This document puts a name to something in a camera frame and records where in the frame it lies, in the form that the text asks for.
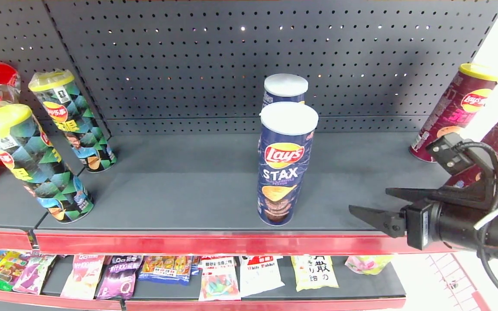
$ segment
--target red shelf trim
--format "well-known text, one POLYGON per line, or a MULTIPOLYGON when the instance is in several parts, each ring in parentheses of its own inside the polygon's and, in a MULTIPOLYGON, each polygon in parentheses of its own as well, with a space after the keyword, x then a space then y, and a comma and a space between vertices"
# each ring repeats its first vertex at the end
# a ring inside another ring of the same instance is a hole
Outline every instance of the red shelf trim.
POLYGON ((443 243, 410 248, 406 238, 373 234, 175 234, 35 230, 44 254, 414 254, 451 252, 443 243))
POLYGON ((39 305, 42 307, 56 307, 78 310, 122 310, 120 301, 85 301, 61 298, 57 296, 31 295, 4 291, 0 291, 0 301, 20 303, 23 305, 39 305))
POLYGON ((26 232, 20 229, 0 228, 0 250, 31 251, 26 232))
POLYGON ((400 309, 406 298, 314 301, 126 301, 128 311, 354 311, 400 309))

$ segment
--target purple snack bag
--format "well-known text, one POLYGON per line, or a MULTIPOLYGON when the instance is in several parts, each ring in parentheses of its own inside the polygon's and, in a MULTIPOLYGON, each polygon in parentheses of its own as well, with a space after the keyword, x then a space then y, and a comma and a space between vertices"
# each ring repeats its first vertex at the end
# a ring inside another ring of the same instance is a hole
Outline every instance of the purple snack bag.
POLYGON ((143 256, 112 256, 111 263, 105 269, 97 299, 121 297, 127 300, 132 298, 136 284, 136 271, 143 261, 143 256))

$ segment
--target blue lays stax can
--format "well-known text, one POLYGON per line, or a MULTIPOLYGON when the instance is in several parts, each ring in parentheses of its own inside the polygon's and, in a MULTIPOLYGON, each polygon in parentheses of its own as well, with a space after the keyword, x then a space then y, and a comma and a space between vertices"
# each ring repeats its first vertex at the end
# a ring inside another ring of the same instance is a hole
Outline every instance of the blue lays stax can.
POLYGON ((265 79, 263 108, 273 102, 290 101, 305 104, 305 92, 309 83, 303 77, 288 73, 277 73, 265 79))
POLYGON ((267 224, 281 226, 293 217, 318 114, 310 106, 277 102, 262 109, 261 122, 258 211, 267 224))

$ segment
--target black cable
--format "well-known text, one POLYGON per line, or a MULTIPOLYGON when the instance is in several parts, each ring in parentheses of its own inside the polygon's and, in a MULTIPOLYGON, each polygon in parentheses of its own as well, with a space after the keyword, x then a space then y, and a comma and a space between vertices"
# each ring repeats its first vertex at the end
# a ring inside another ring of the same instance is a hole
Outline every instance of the black cable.
MULTIPOLYGON (((497 153, 495 152, 495 150, 493 150, 493 148, 491 148, 491 146, 489 146, 485 143, 478 143, 478 142, 461 143, 461 144, 455 145, 453 148, 455 150, 464 150, 464 149, 468 149, 468 148, 472 148, 472 147, 481 148, 481 149, 485 150, 489 154, 489 157, 491 158, 493 168, 495 171, 495 191, 493 193, 490 211, 494 211, 498 207, 498 157, 497 157, 497 153)), ((476 242, 478 243, 478 247, 479 247, 478 256, 480 258, 480 261, 482 262, 482 266, 484 267, 485 273, 488 275, 489 279, 493 282, 493 285, 498 289, 498 279, 495 276, 495 274, 493 273, 493 270, 491 269, 491 267, 489 265, 489 261, 488 261, 488 258, 487 258, 486 252, 485 252, 485 248, 484 248, 489 225, 490 225, 490 223, 488 222, 485 226, 483 226, 479 230, 479 236, 476 235, 476 239, 478 240, 476 242)))

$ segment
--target white candy package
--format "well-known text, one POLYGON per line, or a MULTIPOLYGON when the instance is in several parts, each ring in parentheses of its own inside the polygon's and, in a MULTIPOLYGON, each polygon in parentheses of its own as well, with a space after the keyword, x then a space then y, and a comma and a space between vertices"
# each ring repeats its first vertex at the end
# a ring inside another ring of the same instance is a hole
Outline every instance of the white candy package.
POLYGON ((274 256, 239 256, 241 297, 285 286, 274 256))

